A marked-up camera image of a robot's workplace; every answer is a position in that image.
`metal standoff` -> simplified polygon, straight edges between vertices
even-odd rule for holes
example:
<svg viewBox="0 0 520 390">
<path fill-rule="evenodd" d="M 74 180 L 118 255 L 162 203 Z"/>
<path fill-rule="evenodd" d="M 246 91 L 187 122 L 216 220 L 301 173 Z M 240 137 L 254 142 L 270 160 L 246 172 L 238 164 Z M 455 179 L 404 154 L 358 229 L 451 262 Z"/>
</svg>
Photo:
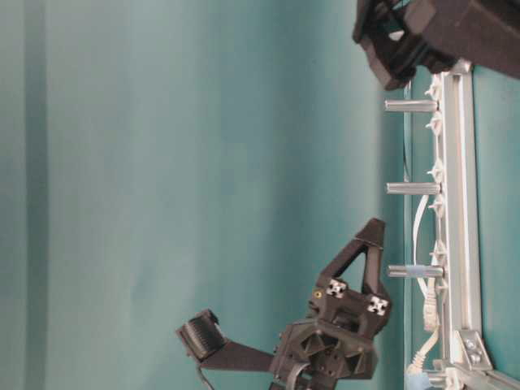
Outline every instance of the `metal standoff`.
<svg viewBox="0 0 520 390">
<path fill-rule="evenodd" d="M 391 112 L 435 112 L 439 103 L 434 100 L 385 100 L 384 109 Z"/>
<path fill-rule="evenodd" d="M 391 278 L 442 278 L 442 266 L 388 266 Z"/>
<path fill-rule="evenodd" d="M 392 195 L 437 195 L 438 183 L 387 183 L 387 193 Z"/>
</svg>

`black 3d-printed part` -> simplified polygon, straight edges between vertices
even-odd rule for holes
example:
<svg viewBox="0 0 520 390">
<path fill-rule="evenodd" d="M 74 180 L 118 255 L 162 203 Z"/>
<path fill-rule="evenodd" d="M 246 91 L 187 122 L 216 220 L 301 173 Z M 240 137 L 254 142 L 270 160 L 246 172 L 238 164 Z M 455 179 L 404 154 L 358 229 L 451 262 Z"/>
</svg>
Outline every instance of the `black 3d-printed part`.
<svg viewBox="0 0 520 390">
<path fill-rule="evenodd" d="M 423 65 L 459 58 L 520 78 L 518 0 L 358 0 L 353 39 L 385 89 L 403 88 Z"/>
<path fill-rule="evenodd" d="M 307 318 L 289 324 L 275 356 L 237 344 L 219 329 L 218 319 L 204 310 L 176 333 L 201 368 L 270 371 L 270 390 L 332 390 L 339 379 L 369 379 L 377 365 L 373 339 L 388 321 L 392 303 L 380 282 L 384 222 L 371 219 L 323 269 L 309 301 Z M 361 292 L 341 275 L 364 255 Z"/>
</svg>

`black cable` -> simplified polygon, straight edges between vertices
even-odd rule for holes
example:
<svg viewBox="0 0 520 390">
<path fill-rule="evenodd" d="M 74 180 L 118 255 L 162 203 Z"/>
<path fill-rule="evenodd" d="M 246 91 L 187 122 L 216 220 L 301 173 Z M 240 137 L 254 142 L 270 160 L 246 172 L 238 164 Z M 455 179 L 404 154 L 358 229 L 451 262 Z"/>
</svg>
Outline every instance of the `black cable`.
<svg viewBox="0 0 520 390">
<path fill-rule="evenodd" d="M 210 381 L 202 373 L 202 368 L 199 365 L 197 365 L 197 373 L 198 377 L 208 387 L 209 390 L 215 390 L 215 388 L 211 385 Z"/>
</svg>

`teal backdrop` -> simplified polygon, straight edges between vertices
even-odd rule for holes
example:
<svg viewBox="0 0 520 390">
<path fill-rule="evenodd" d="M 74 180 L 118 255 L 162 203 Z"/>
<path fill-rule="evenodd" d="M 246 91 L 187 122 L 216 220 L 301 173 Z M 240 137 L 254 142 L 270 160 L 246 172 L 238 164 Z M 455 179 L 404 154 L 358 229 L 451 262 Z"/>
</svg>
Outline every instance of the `teal backdrop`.
<svg viewBox="0 0 520 390">
<path fill-rule="evenodd" d="M 271 351 L 370 217 L 402 261 L 403 120 L 354 3 L 0 2 L 1 389 L 202 389 L 174 336 L 197 311 Z M 339 389 L 402 388 L 385 283 L 375 377 Z"/>
</svg>

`screw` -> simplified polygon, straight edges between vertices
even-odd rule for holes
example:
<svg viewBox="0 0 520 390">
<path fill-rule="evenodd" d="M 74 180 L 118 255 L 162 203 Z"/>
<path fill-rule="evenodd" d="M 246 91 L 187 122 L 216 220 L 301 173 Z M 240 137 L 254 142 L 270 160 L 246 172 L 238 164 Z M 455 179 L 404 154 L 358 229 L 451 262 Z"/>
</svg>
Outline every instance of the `screw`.
<svg viewBox="0 0 520 390">
<path fill-rule="evenodd" d="M 470 359 L 473 364 L 479 364 L 482 360 L 482 357 L 478 353 L 472 353 L 470 355 Z"/>
<path fill-rule="evenodd" d="M 470 339 L 465 339 L 464 340 L 464 345 L 468 349 L 475 349 L 475 348 L 477 348 L 477 345 Z"/>
</svg>

